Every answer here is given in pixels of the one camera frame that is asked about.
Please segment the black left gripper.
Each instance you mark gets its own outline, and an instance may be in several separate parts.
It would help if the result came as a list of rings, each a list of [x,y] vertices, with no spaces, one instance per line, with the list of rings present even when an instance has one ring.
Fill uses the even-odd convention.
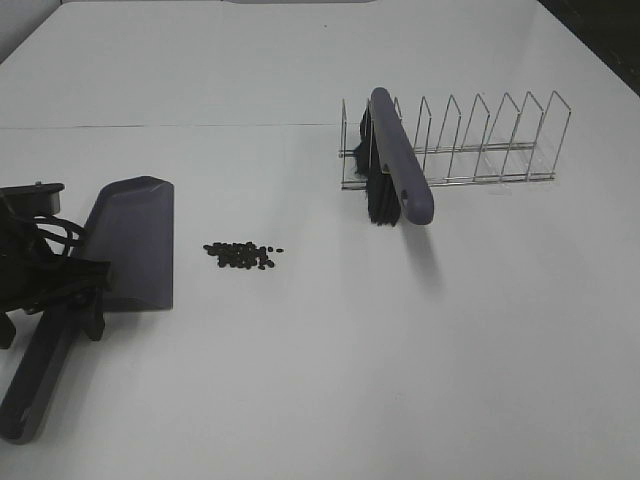
[[[94,342],[102,340],[103,290],[109,287],[111,263],[83,259],[86,230],[55,216],[1,216],[0,348],[8,349],[16,327],[6,314],[28,314],[67,305]]]

